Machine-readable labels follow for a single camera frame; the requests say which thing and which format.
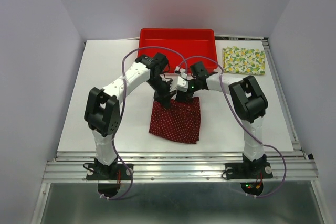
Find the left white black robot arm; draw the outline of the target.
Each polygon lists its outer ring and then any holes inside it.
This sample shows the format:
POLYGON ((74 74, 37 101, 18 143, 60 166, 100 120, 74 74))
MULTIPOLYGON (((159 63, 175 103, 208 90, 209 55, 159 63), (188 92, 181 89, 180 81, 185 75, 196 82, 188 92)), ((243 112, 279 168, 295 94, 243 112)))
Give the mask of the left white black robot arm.
POLYGON ((125 99, 139 85, 148 83, 155 91, 154 100, 164 108, 170 107, 174 94, 170 90, 171 81, 161 78, 168 64, 167 57, 161 53, 153 58, 143 55, 117 80, 101 89, 94 87, 89 91, 84 120, 92 130, 96 146, 91 172, 106 179, 116 175, 118 156, 112 143, 123 117, 125 99))

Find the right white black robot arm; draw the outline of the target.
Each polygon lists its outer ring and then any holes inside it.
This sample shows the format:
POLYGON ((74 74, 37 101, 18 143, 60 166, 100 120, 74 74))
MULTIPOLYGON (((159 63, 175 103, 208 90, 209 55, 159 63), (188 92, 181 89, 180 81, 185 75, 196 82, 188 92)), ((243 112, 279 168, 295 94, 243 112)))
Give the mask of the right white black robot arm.
POLYGON ((209 73, 202 62, 191 65, 192 78, 176 67, 179 77, 172 84, 178 102, 186 102, 199 90, 221 91, 233 116, 244 131, 244 150, 241 162, 225 163, 222 177, 230 179, 270 179, 270 163, 262 143, 262 124, 268 101, 253 76, 225 77, 221 72, 209 73))

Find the lemon print skirt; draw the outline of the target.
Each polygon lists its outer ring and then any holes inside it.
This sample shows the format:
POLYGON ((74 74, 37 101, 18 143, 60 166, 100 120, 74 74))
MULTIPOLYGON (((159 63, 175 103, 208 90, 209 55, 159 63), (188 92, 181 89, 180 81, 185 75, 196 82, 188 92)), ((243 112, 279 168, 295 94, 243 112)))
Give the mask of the lemon print skirt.
POLYGON ((265 52, 257 48, 227 46, 222 49, 226 73, 262 76, 265 74, 265 52))

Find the red polka dot skirt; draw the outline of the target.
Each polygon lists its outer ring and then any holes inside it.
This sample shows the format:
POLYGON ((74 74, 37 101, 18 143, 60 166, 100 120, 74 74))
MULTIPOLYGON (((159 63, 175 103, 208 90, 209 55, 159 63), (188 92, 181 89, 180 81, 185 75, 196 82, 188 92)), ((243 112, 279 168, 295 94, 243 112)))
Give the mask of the red polka dot skirt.
POLYGON ((196 144, 200 137, 201 106, 199 97, 186 103, 171 100, 165 108, 153 102, 149 133, 171 142, 196 144))

